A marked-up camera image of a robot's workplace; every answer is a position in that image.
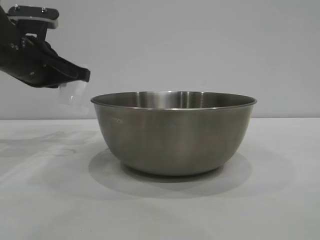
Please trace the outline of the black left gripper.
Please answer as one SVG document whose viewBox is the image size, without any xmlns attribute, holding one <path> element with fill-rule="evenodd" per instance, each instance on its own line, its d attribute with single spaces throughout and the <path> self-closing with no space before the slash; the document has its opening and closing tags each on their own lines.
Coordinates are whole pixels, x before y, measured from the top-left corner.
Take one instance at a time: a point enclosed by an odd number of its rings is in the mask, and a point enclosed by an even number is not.
<svg viewBox="0 0 320 240">
<path fill-rule="evenodd" d="M 41 6 L 1 9 L 0 70 L 33 88 L 58 88 L 59 73 L 68 82 L 88 83 L 89 69 L 60 57 L 46 42 L 47 31 L 58 27 L 59 16 L 57 9 Z"/>
</svg>

